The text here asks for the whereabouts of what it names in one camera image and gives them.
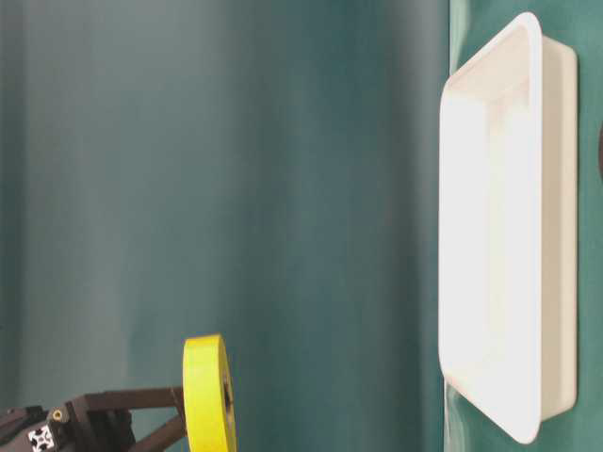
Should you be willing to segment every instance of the teal backdrop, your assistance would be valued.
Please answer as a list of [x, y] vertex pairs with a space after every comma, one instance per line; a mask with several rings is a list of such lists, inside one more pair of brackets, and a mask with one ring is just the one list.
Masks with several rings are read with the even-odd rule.
[[603, 436], [603, 185], [597, 169], [603, 121], [603, 2], [599, 0], [451, 0], [454, 72], [505, 24], [534, 12], [543, 32], [579, 59], [579, 387], [576, 407], [542, 424], [535, 443], [515, 443], [453, 389], [447, 390], [448, 452], [591, 452]]
[[[568, 35], [591, 90], [596, 23]], [[178, 384], [184, 339], [221, 331], [239, 450], [442, 450], [448, 1], [2, 0], [0, 27], [0, 406]]]

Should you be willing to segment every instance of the white tray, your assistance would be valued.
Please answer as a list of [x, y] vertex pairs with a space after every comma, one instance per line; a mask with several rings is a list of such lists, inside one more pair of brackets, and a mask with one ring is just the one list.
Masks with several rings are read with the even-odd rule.
[[442, 94], [439, 355], [524, 444], [576, 401], [576, 190], [576, 54], [523, 13]]

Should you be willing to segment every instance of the black object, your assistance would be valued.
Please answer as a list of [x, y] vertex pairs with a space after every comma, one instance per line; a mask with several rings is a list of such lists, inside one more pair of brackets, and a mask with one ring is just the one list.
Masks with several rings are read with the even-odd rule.
[[[174, 407], [177, 414], [136, 441], [130, 410]], [[187, 435], [182, 387], [87, 394], [44, 411], [0, 416], [0, 452], [159, 452]]]

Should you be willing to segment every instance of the teal fabric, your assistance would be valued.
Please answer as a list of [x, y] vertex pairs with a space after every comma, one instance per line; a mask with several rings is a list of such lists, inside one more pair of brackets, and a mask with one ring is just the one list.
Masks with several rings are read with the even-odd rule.
[[572, 411], [544, 422], [536, 442], [523, 446], [448, 388], [445, 448], [448, 452], [586, 452], [601, 448], [603, 185], [597, 169], [597, 142], [603, 120], [603, 3], [452, 0], [450, 68], [454, 71], [460, 67], [513, 17], [526, 10], [538, 16], [547, 36], [573, 47], [579, 58], [578, 403]]
[[241, 451], [441, 450], [448, 2], [0, 5], [0, 406], [221, 331]]

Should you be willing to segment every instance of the masking tape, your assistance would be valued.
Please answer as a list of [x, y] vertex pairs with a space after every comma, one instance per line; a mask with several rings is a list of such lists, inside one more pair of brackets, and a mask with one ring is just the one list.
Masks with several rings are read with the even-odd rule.
[[233, 383], [219, 334], [187, 339], [183, 386], [190, 452], [236, 452]]

